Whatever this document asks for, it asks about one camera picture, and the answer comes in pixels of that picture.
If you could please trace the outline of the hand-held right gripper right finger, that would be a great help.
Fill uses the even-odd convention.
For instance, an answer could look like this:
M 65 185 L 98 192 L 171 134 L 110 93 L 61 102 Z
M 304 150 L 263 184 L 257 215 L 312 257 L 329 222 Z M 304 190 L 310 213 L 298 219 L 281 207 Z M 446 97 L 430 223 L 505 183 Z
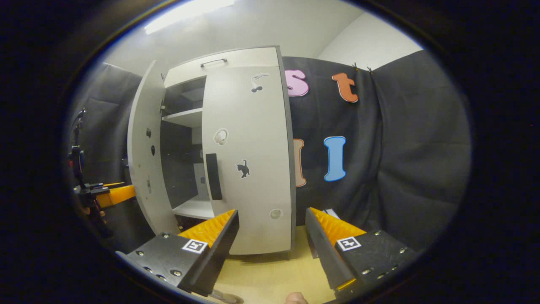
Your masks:
M 378 288 L 418 256 L 383 230 L 364 231 L 312 207 L 305 211 L 305 226 L 339 300 Z

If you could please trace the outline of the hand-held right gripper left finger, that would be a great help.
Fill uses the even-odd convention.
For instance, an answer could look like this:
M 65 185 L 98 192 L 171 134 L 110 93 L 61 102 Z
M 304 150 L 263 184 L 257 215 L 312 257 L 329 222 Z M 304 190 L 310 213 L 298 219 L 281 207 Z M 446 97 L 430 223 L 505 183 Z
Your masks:
M 162 232 L 118 258 L 169 293 L 210 296 L 239 230 L 236 209 L 182 233 Z

